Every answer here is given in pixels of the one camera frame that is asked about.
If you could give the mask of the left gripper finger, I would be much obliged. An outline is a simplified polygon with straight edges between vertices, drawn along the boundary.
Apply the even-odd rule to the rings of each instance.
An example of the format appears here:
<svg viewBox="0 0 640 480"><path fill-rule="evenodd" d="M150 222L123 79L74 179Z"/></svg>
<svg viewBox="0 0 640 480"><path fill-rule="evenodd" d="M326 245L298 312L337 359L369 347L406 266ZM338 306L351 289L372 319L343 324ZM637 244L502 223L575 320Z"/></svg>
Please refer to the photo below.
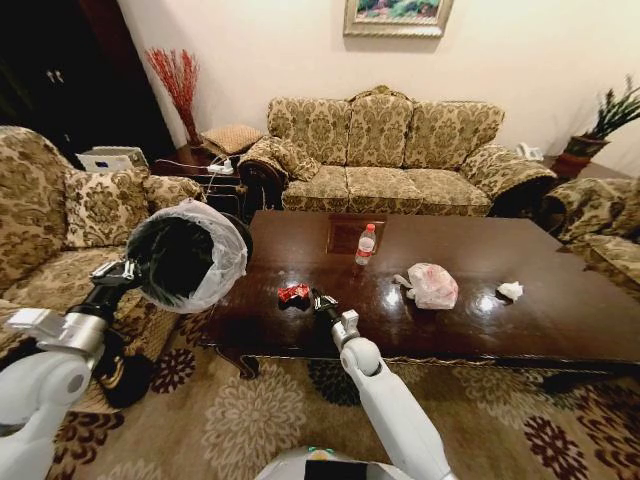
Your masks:
<svg viewBox="0 0 640 480"><path fill-rule="evenodd" d="M137 265L129 259L106 262L90 274L93 283L135 283L139 279Z"/></svg>

